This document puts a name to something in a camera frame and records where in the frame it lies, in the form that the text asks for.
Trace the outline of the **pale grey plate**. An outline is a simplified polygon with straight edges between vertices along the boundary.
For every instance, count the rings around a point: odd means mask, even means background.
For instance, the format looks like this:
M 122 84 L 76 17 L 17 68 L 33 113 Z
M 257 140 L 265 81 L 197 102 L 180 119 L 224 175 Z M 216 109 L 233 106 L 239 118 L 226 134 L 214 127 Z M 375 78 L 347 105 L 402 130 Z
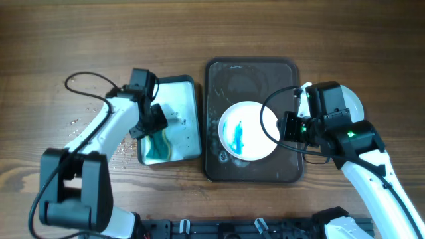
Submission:
M 308 86 L 312 86 L 313 84 L 311 82 L 305 83 L 301 87 L 301 92 L 298 93 L 299 95 L 299 108 L 297 111 L 297 116 L 304 118 L 304 117 L 310 117 L 310 110 L 309 110 L 309 104 L 307 100 L 307 92 L 306 88 Z M 350 114 L 351 114 L 351 121 L 353 123 L 358 121 L 363 121 L 365 119 L 365 111 L 363 108 L 363 105 L 358 98 L 358 96 L 348 87 L 341 85 L 345 105 L 349 108 Z

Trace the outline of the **green and yellow sponge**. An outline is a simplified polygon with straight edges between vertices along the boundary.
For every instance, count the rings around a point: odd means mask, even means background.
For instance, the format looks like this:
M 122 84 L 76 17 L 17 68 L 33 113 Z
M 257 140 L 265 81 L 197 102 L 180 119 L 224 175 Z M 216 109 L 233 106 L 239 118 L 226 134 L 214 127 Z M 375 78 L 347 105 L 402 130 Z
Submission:
M 148 136 L 145 140 L 145 158 L 157 161 L 170 160 L 171 144 L 164 129 Z

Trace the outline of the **white plate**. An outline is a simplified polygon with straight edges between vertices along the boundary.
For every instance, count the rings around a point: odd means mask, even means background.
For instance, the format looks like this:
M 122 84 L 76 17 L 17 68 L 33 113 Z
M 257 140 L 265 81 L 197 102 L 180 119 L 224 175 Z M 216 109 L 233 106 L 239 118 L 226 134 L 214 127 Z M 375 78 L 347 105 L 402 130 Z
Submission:
M 269 156 L 280 139 L 277 117 L 268 107 L 243 101 L 229 107 L 218 124 L 218 137 L 224 149 L 244 161 Z

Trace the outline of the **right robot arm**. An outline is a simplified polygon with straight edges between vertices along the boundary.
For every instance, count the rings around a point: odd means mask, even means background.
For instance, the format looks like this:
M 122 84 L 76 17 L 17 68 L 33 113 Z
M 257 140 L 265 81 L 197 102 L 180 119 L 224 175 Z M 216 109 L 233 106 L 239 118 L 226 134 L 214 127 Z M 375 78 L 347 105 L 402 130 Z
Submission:
M 359 97 L 337 82 L 294 88 L 297 112 L 280 122 L 280 145 L 297 142 L 300 152 L 331 159 L 357 190 L 384 238 L 423 238 L 424 221 L 402 188 L 384 141 L 365 119 Z

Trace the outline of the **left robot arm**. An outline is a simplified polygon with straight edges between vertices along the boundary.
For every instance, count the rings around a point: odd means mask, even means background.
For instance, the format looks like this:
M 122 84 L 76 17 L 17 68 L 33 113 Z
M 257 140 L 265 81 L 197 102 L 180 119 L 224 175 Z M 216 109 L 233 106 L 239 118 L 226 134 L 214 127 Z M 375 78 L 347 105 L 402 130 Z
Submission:
M 101 98 L 103 110 L 63 149 L 48 148 L 41 157 L 40 189 L 28 227 L 38 237 L 34 217 L 47 226 L 75 229 L 82 238 L 150 238 L 138 214 L 114 206 L 108 161 L 121 140 L 152 137 L 168 126 L 159 104 L 152 104 L 159 79 L 133 69 L 129 84 Z

